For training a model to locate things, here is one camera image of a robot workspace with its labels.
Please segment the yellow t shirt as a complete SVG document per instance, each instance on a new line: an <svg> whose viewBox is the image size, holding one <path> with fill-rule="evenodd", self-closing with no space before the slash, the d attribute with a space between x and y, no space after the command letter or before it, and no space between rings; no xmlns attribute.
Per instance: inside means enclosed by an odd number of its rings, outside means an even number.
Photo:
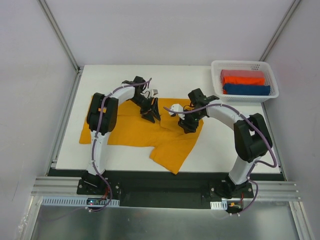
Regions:
<svg viewBox="0 0 320 240"><path fill-rule="evenodd" d="M184 107L189 103L188 99L160 98L158 107L161 120L152 123L141 117L137 105L132 101L126 101L118 107L116 126L108 143L130 147L154 147L149 158L176 175L193 150L204 121L199 121L195 133L186 134L178 126L180 118L170 116L164 108L173 104Z"/></svg>

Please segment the white plastic basket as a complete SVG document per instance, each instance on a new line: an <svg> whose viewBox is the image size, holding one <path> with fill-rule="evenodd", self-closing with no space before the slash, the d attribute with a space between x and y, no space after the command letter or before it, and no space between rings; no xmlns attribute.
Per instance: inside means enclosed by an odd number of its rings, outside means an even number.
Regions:
<svg viewBox="0 0 320 240"><path fill-rule="evenodd" d="M263 72L265 85L270 86L270 93L266 96L259 95L234 95L223 93L223 81L221 71L261 71ZM214 60L211 63L211 78L214 94L225 102L263 103L279 96L278 84L270 65L263 61L247 60Z"/></svg>

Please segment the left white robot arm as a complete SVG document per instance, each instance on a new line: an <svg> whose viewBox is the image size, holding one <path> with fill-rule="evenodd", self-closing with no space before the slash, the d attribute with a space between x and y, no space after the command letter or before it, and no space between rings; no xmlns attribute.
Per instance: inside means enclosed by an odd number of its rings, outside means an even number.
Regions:
<svg viewBox="0 0 320 240"><path fill-rule="evenodd" d="M96 92L88 109L86 123L90 130L91 150L86 171L101 175L106 170L106 149L111 132L117 123L118 108L126 101L132 101L140 108L139 115L151 123L160 121L158 90L150 88L150 80L136 76L133 81L125 80L108 94Z"/></svg>

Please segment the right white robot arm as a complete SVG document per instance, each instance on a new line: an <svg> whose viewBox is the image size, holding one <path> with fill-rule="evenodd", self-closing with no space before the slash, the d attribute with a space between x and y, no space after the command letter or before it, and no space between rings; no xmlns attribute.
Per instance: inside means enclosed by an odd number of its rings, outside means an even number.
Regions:
<svg viewBox="0 0 320 240"><path fill-rule="evenodd" d="M222 103L215 95L205 96L201 89L197 88L188 94L190 110L184 109L179 104L170 109L181 111L178 114L178 125L184 133L195 133L202 118L214 118L233 130L234 145L237 153L233 168L228 173L225 192L230 197L237 197L243 191L243 183L247 182L250 173L256 163L261 161L267 152L273 158L273 164L277 166L272 151L272 140L264 117L260 113L245 115L234 107Z"/></svg>

